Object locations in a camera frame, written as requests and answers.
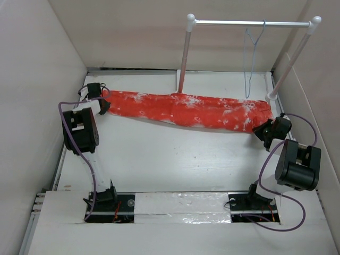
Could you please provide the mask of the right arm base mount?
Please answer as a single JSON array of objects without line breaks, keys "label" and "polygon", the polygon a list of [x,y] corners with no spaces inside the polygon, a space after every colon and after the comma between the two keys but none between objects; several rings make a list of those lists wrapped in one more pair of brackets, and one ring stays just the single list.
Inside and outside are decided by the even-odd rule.
[{"label": "right arm base mount", "polygon": [[230,210],[232,223],[281,222],[276,201],[262,197],[256,189],[257,182],[254,182],[247,191],[228,193],[224,207]]}]

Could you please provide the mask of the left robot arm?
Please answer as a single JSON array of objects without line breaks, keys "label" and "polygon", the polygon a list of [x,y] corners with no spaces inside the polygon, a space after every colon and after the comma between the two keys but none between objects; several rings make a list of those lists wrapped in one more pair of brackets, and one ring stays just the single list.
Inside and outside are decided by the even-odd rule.
[{"label": "left robot arm", "polygon": [[95,116],[104,115],[111,106],[106,100],[108,96],[104,95],[105,89],[104,83],[89,83],[78,91],[83,101],[75,103],[74,109],[63,111],[63,105],[71,105],[67,102],[60,102],[58,109],[67,150],[79,156],[89,167],[93,191],[84,201],[89,206],[103,206],[104,209],[111,211],[118,206],[117,192],[112,181],[103,178],[104,172],[94,157],[96,147],[99,145]]}]

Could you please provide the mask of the white clothes rack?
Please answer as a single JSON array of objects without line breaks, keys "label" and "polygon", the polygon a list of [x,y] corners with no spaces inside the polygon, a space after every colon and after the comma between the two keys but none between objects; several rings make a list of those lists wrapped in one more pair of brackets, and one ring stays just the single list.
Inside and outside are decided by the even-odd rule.
[{"label": "white clothes rack", "polygon": [[181,61],[181,68],[177,72],[178,73],[178,86],[177,92],[182,93],[184,87],[184,79],[186,74],[186,66],[188,61],[188,53],[190,46],[191,33],[195,26],[238,26],[238,27],[246,27],[248,30],[250,27],[262,27],[266,28],[306,28],[306,32],[302,37],[300,43],[298,44],[296,50],[290,61],[288,62],[284,73],[279,78],[279,81],[274,85],[272,89],[269,89],[267,94],[265,95],[266,101],[270,103],[271,106],[275,105],[275,102],[278,99],[278,90],[285,81],[286,77],[290,73],[293,65],[296,60],[300,56],[310,37],[314,34],[317,27],[321,24],[322,18],[320,16],[315,16],[309,22],[283,22],[283,21],[241,21],[241,20],[198,20],[195,15],[189,13],[186,17],[186,30],[185,30],[185,40],[184,40],[184,49],[183,56]]}]

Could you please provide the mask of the red white patterned trousers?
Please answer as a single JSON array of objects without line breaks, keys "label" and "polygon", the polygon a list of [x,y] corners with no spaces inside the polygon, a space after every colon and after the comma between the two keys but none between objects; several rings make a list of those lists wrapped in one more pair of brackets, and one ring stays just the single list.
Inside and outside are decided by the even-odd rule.
[{"label": "red white patterned trousers", "polygon": [[156,95],[128,91],[105,91],[109,112],[184,127],[251,132],[273,118],[262,100],[241,100],[172,93]]}]

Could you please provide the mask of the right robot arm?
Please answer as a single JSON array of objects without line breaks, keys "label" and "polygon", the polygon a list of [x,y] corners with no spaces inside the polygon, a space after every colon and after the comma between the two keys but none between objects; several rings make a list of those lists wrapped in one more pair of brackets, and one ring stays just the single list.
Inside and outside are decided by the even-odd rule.
[{"label": "right robot arm", "polygon": [[[297,141],[287,139],[286,136],[292,128],[292,123],[286,116],[294,116],[304,120],[313,130],[314,142],[304,146]],[[321,149],[315,145],[318,137],[315,127],[306,118],[296,115],[281,113],[274,120],[268,119],[264,124],[254,127],[252,132],[263,141],[265,149],[270,155],[263,164],[257,181],[252,183],[245,196],[245,202],[251,209],[258,209],[262,205],[268,205],[276,195],[283,194],[273,188],[264,188],[262,175],[275,150],[282,145],[282,150],[274,172],[267,178],[274,181],[274,186],[287,187],[289,190],[312,191],[319,182]]]}]

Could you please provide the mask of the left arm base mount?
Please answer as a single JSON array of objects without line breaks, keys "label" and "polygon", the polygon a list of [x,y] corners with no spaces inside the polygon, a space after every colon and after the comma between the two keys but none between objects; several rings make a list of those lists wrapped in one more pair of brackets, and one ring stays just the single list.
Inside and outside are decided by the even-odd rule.
[{"label": "left arm base mount", "polygon": [[135,193],[118,193],[116,198],[109,195],[96,196],[96,203],[90,213],[93,194],[83,199],[87,205],[84,221],[86,223],[134,223]]}]

